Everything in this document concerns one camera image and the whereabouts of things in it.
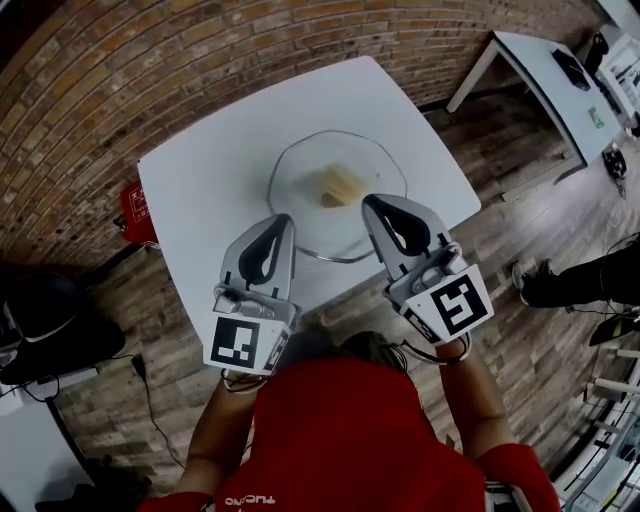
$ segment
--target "glass plate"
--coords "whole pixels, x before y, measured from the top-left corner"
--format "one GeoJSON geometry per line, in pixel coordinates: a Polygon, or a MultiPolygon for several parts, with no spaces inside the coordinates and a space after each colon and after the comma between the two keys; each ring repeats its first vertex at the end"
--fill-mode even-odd
{"type": "Polygon", "coordinates": [[[348,206],[321,205],[322,180],[331,165],[347,169],[366,183],[363,196],[407,196],[402,171],[380,144],[354,133],[327,130],[292,144],[280,155],[267,203],[272,213],[291,216],[299,250],[323,260],[355,263],[373,254],[360,213],[362,197],[348,206]]]}

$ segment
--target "cable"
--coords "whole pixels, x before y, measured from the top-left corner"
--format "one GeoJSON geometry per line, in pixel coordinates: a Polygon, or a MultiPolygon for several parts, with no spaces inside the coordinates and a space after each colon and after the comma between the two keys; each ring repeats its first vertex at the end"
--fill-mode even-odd
{"type": "Polygon", "coordinates": [[[414,355],[416,355],[419,359],[425,360],[427,363],[437,364],[438,366],[449,366],[449,365],[458,364],[464,361],[469,355],[469,352],[471,351],[471,347],[473,345],[473,339],[471,338],[471,333],[467,332],[465,333],[464,336],[461,336],[458,339],[462,341],[462,344],[464,345],[464,351],[459,356],[451,357],[451,358],[441,358],[437,356],[432,356],[431,354],[427,354],[426,352],[411,345],[407,340],[403,340],[403,342],[400,343],[400,345],[396,345],[396,346],[407,347],[409,350],[411,350],[414,353],[414,355]]]}
{"type": "Polygon", "coordinates": [[[37,382],[37,381],[31,381],[28,384],[22,384],[19,387],[21,387],[24,390],[24,392],[27,393],[27,395],[29,395],[31,398],[33,398],[36,402],[39,402],[41,404],[46,404],[49,400],[55,400],[56,398],[58,398],[58,395],[60,395],[60,377],[58,377],[57,375],[52,375],[52,377],[55,377],[56,378],[56,382],[58,383],[58,386],[57,386],[57,389],[56,389],[56,393],[53,396],[49,396],[49,397],[45,398],[44,400],[35,397],[31,393],[31,391],[29,391],[27,389],[27,386],[29,386],[30,384],[33,384],[34,382],[37,382]]]}
{"type": "MultiPolygon", "coordinates": [[[[625,238],[623,238],[622,240],[618,240],[615,244],[613,244],[611,247],[609,247],[609,250],[606,252],[606,254],[604,255],[604,258],[602,258],[602,265],[600,265],[600,290],[602,290],[602,295],[604,295],[606,297],[606,292],[604,290],[604,281],[602,279],[602,276],[604,274],[604,264],[607,261],[607,258],[609,257],[609,254],[611,253],[611,251],[618,245],[620,245],[623,242],[626,242],[627,240],[629,240],[630,238],[633,237],[638,237],[640,236],[640,231],[637,231],[636,233],[629,235],[625,238]]],[[[611,308],[611,311],[613,311],[616,315],[619,315],[621,313],[619,313],[618,311],[615,310],[615,308],[611,305],[611,299],[607,300],[607,305],[609,306],[609,308],[611,308]]]]}
{"type": "Polygon", "coordinates": [[[149,383],[147,382],[147,369],[144,366],[144,359],[142,359],[141,355],[130,356],[128,354],[112,359],[123,359],[125,357],[131,357],[131,364],[133,365],[135,372],[138,374],[138,377],[140,377],[142,379],[142,382],[144,383],[144,388],[147,393],[147,405],[149,406],[149,417],[151,418],[151,423],[153,423],[153,426],[156,427],[156,430],[160,432],[160,435],[164,438],[164,442],[167,445],[167,451],[169,452],[171,458],[178,466],[184,469],[184,464],[182,464],[182,462],[180,462],[178,458],[173,454],[171,443],[169,443],[169,438],[156,423],[156,420],[153,416],[153,408],[151,407],[151,391],[149,390],[149,383]]]}
{"type": "Polygon", "coordinates": [[[155,418],[153,417],[153,408],[151,407],[151,391],[149,391],[149,384],[147,383],[146,379],[143,379],[142,382],[144,382],[144,388],[147,392],[147,405],[149,406],[149,418],[151,419],[151,423],[153,423],[153,426],[156,427],[156,430],[160,432],[160,435],[164,437],[164,443],[167,445],[167,451],[169,452],[169,455],[171,456],[171,458],[174,460],[174,462],[178,466],[184,469],[184,464],[182,464],[182,462],[180,462],[178,458],[173,454],[173,450],[171,449],[171,443],[169,443],[169,438],[158,426],[155,418]]]}
{"type": "Polygon", "coordinates": [[[245,374],[243,374],[242,376],[240,376],[237,379],[232,379],[232,378],[229,377],[229,370],[227,368],[222,370],[221,377],[222,377],[222,382],[224,384],[224,387],[227,389],[227,391],[229,393],[234,393],[234,394],[238,394],[238,395],[248,395],[250,393],[258,391],[269,380],[265,376],[262,376],[262,375],[256,376],[256,375],[252,375],[250,373],[245,373],[245,374]],[[244,387],[240,387],[240,388],[234,387],[237,384],[240,384],[242,381],[244,381],[248,377],[257,377],[258,380],[257,381],[252,381],[252,382],[246,384],[244,387]]]}

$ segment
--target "power cord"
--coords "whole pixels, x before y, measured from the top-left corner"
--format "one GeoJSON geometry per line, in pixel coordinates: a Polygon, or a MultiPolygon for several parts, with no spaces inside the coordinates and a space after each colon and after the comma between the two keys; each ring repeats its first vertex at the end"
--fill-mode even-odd
{"type": "Polygon", "coordinates": [[[171,456],[171,458],[174,460],[174,462],[178,466],[184,469],[184,464],[182,464],[182,462],[180,462],[178,458],[173,454],[171,443],[169,443],[169,438],[158,426],[158,424],[156,423],[155,417],[153,415],[153,408],[151,407],[151,392],[149,391],[149,383],[147,382],[147,369],[144,365],[144,359],[142,359],[141,355],[135,355],[135,356],[125,355],[120,357],[112,357],[111,359],[124,359],[125,357],[131,358],[131,364],[133,365],[133,368],[136,374],[138,375],[138,377],[142,379],[142,382],[144,383],[144,388],[147,393],[147,405],[149,406],[149,417],[151,418],[151,423],[153,423],[153,426],[156,427],[156,430],[160,432],[160,435],[164,438],[164,442],[167,445],[167,451],[169,452],[169,455],[171,456]]]}
{"type": "Polygon", "coordinates": [[[442,358],[442,357],[432,356],[431,354],[427,354],[423,350],[420,350],[414,347],[413,345],[411,345],[407,340],[403,340],[402,343],[396,346],[407,347],[409,350],[411,350],[411,352],[414,353],[415,356],[418,356],[419,359],[423,359],[428,363],[437,364],[438,366],[448,366],[452,364],[461,363],[467,358],[467,356],[469,355],[469,352],[471,351],[471,347],[473,345],[473,339],[471,337],[470,332],[465,333],[463,336],[460,336],[460,338],[458,339],[462,342],[462,345],[464,346],[464,350],[462,351],[462,354],[460,354],[459,356],[450,357],[450,358],[442,358]]]}
{"type": "MultiPolygon", "coordinates": [[[[606,292],[604,290],[604,281],[603,281],[603,274],[604,274],[604,264],[607,261],[607,258],[609,257],[609,254],[611,253],[611,251],[613,251],[613,249],[615,247],[617,247],[618,245],[620,245],[623,242],[626,242],[627,240],[631,239],[631,238],[638,238],[640,236],[640,231],[637,231],[636,233],[633,233],[632,235],[629,235],[625,238],[623,238],[622,240],[618,240],[615,244],[613,244],[611,247],[609,247],[609,250],[606,252],[606,254],[604,255],[604,258],[602,259],[602,265],[600,265],[600,289],[602,290],[602,294],[606,295],[606,292]]],[[[614,314],[616,315],[620,315],[621,313],[619,313],[618,311],[615,310],[615,308],[611,305],[611,299],[607,300],[607,306],[609,306],[609,308],[611,309],[611,311],[613,311],[614,314]]]]}
{"type": "Polygon", "coordinates": [[[264,386],[269,380],[268,377],[253,375],[251,373],[244,373],[237,379],[232,379],[229,377],[229,370],[227,368],[222,370],[221,378],[227,391],[237,395],[248,395],[250,393],[254,393],[264,386]],[[248,378],[257,378],[257,380],[245,382],[248,378]]]}

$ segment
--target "person's leg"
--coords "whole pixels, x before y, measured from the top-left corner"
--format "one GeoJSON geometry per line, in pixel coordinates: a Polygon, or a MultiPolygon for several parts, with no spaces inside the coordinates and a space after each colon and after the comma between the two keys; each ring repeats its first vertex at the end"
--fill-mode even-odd
{"type": "Polygon", "coordinates": [[[335,355],[329,331],[314,328],[291,335],[276,363],[278,371],[294,364],[335,355]]]}
{"type": "Polygon", "coordinates": [[[571,267],[557,276],[518,276],[514,267],[514,282],[525,303],[537,308],[609,299],[625,304],[640,304],[639,249],[640,245],[636,243],[606,257],[571,267]]]}

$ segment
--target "white table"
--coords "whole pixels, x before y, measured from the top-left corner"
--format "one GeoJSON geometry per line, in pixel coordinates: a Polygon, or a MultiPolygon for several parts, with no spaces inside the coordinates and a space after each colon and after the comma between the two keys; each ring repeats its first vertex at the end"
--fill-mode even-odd
{"type": "Polygon", "coordinates": [[[578,89],[571,83],[552,56],[556,49],[573,55],[566,46],[553,41],[493,32],[489,46],[447,105],[449,112],[455,112],[493,60],[502,55],[533,91],[569,144],[572,156],[503,194],[505,201],[565,173],[587,167],[600,156],[621,129],[607,100],[586,71],[585,77],[591,86],[589,91],[578,89]],[[604,123],[601,128],[596,127],[589,114],[592,108],[604,123]]]}
{"type": "MultiPolygon", "coordinates": [[[[213,289],[227,247],[270,215],[265,199],[278,156],[329,129],[382,144],[403,171],[408,197],[435,210],[448,228],[480,209],[440,138],[369,57],[244,98],[177,134],[138,166],[160,247],[201,339],[213,336],[213,289]]],[[[382,270],[375,255],[344,265],[297,251],[291,300],[308,311],[382,270]]]]}

